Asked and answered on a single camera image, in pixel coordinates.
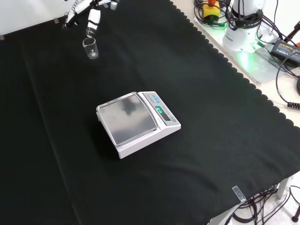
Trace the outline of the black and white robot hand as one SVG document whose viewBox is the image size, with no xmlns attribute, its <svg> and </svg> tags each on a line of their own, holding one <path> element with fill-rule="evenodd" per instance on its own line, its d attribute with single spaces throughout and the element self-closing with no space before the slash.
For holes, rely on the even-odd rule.
<svg viewBox="0 0 300 225">
<path fill-rule="evenodd" d="M 84 13 L 89 12 L 86 37 L 94 38 L 101 19 L 102 9 L 116 10 L 119 0 L 76 0 L 71 7 L 71 10 L 65 13 L 65 22 L 63 29 L 78 25 L 78 19 Z"/>
</svg>

